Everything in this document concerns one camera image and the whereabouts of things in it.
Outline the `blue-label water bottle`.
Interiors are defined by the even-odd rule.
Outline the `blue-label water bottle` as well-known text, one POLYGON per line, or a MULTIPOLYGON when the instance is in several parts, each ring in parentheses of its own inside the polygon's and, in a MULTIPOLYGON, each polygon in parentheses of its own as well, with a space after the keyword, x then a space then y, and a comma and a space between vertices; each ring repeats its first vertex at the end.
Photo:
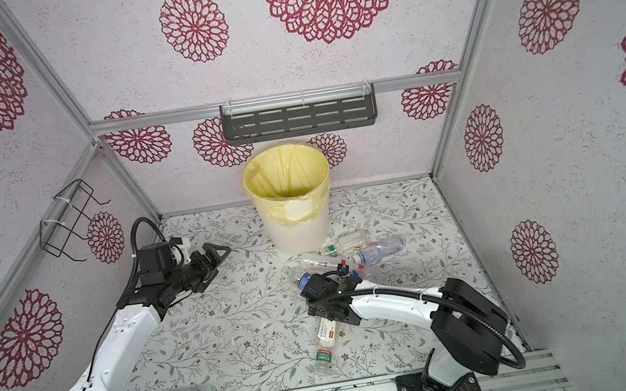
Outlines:
POLYGON ((297 288, 298 292, 302 292, 311 281, 313 275, 312 272, 305 271, 302 268, 294 269, 290 273, 289 280, 291 280, 291 283, 297 288))

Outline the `white sunflower-label bottle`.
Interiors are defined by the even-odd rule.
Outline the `white sunflower-label bottle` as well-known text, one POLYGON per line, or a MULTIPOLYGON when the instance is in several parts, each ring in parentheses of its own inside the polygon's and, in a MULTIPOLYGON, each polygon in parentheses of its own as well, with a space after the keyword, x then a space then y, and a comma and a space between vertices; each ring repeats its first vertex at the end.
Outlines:
POLYGON ((331 349, 337 345, 337 329, 338 325, 335 321, 323 317, 319 319, 317 338, 321 347, 331 349))

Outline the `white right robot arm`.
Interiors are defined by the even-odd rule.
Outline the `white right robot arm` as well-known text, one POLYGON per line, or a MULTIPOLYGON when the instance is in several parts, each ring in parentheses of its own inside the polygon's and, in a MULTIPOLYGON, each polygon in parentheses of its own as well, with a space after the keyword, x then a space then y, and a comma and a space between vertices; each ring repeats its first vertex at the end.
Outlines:
POLYGON ((507 336, 505 310, 463 280, 412 289, 379 285, 356 275, 305 273, 297 280, 308 314, 358 326, 385 320, 431 331, 440 347, 425 364, 433 385, 449 387, 464 375, 495 376, 501 367, 524 370, 522 350, 507 336))

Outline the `cream ribbed waste bin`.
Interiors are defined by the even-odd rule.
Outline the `cream ribbed waste bin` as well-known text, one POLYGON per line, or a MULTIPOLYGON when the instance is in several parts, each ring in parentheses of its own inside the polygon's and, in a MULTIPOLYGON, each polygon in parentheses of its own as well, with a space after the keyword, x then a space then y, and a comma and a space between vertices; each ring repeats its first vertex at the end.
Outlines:
POLYGON ((254 198, 253 204, 275 247, 291 256, 324 244, 331 227, 329 196, 326 185, 297 197, 254 198))

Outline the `yellow plastic bin liner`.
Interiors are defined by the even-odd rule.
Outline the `yellow plastic bin liner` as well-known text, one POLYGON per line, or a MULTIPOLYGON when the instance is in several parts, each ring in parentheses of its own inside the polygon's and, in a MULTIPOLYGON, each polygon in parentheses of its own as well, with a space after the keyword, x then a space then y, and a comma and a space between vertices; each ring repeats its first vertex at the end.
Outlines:
POLYGON ((330 163, 322 151, 290 143, 271 147, 249 160, 241 183, 261 215, 294 227, 327 209, 330 176, 330 163))

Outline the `white red-cap bottle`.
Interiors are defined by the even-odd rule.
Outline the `white red-cap bottle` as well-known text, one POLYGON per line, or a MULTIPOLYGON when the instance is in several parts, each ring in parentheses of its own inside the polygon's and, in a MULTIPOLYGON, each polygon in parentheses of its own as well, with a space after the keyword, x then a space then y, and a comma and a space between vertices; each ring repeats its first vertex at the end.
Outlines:
POLYGON ((322 255, 320 253, 304 253, 299 258, 301 265, 309 273, 327 274, 334 271, 339 275, 348 275, 350 264, 342 257, 322 255))

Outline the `small green-label clear bottle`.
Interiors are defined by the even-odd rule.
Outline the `small green-label clear bottle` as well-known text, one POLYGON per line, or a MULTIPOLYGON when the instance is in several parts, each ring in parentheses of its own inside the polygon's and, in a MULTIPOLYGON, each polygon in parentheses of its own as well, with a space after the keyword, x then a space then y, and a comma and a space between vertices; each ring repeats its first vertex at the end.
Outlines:
POLYGON ((331 348, 319 347, 315 353, 313 366, 315 371, 320 374, 329 374, 333 368, 333 355, 331 348))

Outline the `clear green-cap bottle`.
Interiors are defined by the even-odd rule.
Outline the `clear green-cap bottle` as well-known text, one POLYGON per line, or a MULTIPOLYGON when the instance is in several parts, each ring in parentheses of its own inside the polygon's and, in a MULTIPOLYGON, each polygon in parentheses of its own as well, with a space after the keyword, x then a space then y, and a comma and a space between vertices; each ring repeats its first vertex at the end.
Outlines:
POLYGON ((344 256, 369 244, 370 241, 371 233, 367 229, 351 231, 335 238, 328 246, 321 249, 321 253, 330 257, 344 256))

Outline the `clear purple-label water bottle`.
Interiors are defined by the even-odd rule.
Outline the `clear purple-label water bottle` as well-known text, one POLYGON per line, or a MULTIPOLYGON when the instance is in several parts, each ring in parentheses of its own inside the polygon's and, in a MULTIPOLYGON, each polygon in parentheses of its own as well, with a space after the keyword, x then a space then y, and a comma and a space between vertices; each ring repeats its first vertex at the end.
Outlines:
POLYGON ((402 235, 384 237, 365 246, 361 246, 352 252, 351 261, 359 266, 372 266, 380 264, 387 257, 401 253, 406 247, 407 240, 402 235))

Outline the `grey metal wall shelf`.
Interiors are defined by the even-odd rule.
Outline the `grey metal wall shelf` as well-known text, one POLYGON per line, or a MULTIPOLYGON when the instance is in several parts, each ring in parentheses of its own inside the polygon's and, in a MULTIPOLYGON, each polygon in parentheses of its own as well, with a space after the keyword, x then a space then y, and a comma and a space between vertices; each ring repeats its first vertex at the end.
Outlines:
POLYGON ((285 105, 225 105, 219 112, 226 142, 242 146, 368 127, 379 111, 375 87, 367 83, 346 96, 306 96, 285 105))

